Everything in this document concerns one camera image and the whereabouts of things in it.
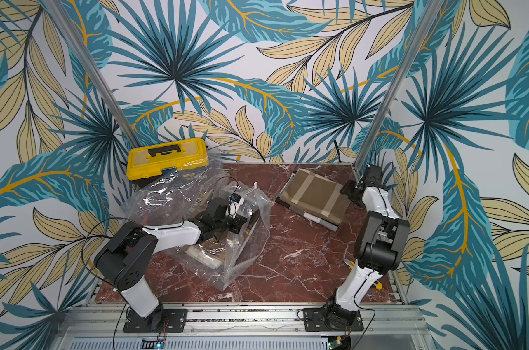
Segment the cream blue plaid blanket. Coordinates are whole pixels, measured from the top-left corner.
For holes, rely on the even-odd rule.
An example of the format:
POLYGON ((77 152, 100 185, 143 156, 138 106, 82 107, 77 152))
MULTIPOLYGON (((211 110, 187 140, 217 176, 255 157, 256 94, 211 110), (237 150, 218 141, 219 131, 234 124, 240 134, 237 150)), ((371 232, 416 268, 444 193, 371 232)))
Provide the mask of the cream blue plaid blanket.
POLYGON ((204 242, 190 246, 186 253, 197 262, 211 268, 217 269, 224 265, 225 245, 215 242, 204 242))

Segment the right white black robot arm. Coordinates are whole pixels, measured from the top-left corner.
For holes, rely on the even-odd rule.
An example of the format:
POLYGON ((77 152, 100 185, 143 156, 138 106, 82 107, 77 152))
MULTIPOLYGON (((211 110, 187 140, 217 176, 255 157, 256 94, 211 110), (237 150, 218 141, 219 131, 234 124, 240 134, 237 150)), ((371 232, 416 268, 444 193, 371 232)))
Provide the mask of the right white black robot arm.
POLYGON ((382 276, 400 264, 410 223, 393 210, 380 166, 369 165, 359 182, 347 182, 342 194, 367 211, 365 225, 355 243, 354 267, 324 306, 330 328, 348 329, 358 317, 360 303, 382 276))

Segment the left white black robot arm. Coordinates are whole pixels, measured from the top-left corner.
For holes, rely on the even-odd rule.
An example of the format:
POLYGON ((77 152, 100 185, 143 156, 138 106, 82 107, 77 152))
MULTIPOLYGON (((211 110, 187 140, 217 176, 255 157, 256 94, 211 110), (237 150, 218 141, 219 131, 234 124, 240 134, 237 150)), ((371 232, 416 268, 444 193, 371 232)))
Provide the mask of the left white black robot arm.
POLYGON ((238 214, 243 204, 245 200, 240 195, 231 195, 211 199, 205 211, 179 224, 125 223, 98 252, 95 268, 130 305, 132 320, 149 331, 160 330, 165 326, 163 305, 145 279, 152 257, 167 249, 201 244, 224 231, 239 233, 248 221, 238 214))

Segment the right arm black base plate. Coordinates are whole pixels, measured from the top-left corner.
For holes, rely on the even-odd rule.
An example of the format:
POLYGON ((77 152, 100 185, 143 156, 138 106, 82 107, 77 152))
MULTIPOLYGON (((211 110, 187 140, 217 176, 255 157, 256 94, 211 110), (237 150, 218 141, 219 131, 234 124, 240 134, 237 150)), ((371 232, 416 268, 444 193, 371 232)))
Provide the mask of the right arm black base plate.
POLYGON ((306 332, 363 331, 361 314, 346 309, 306 308, 302 310, 306 332))

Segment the clear plastic vacuum bag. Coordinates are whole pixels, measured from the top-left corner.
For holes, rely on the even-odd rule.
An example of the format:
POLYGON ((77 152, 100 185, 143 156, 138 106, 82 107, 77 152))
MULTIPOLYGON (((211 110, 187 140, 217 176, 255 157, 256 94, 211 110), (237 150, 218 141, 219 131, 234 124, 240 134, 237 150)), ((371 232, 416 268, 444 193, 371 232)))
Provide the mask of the clear plastic vacuum bag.
POLYGON ((225 290, 264 251, 273 201, 254 175, 212 160, 196 169, 166 169, 121 206, 154 234, 156 253, 177 259, 225 290))

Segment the brown beige striped blanket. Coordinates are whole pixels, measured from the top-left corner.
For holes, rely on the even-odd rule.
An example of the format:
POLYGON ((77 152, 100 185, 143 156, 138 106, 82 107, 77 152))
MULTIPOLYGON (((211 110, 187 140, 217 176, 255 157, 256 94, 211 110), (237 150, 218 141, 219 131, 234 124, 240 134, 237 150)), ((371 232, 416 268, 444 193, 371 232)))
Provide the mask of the brown beige striped blanket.
POLYGON ((350 205, 348 197, 340 193, 342 186, 307 169, 299 169, 292 174, 277 197, 340 226, 350 205))

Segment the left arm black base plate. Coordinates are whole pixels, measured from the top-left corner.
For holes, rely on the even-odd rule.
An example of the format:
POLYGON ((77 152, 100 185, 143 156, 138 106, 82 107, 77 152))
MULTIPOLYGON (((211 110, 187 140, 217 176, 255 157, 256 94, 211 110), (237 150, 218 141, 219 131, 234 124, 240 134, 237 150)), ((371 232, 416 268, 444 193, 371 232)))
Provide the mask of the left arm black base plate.
POLYGON ((182 333, 187 320, 186 309, 156 309, 146 318, 135 311, 127 312, 124 333, 182 333))

